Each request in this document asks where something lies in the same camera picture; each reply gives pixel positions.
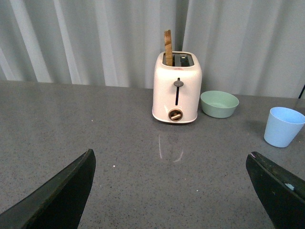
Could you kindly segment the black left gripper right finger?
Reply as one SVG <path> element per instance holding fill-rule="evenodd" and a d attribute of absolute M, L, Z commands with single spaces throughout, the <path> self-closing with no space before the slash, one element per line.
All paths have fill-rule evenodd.
<path fill-rule="evenodd" d="M 305 181 L 258 152 L 246 159 L 255 192 L 276 229 L 305 227 Z"/>

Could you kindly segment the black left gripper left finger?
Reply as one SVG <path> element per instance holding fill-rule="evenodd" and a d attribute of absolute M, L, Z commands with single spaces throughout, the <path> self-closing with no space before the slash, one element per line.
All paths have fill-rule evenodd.
<path fill-rule="evenodd" d="M 89 197 L 96 158 L 89 149 L 0 215 L 2 229 L 76 229 Z"/>

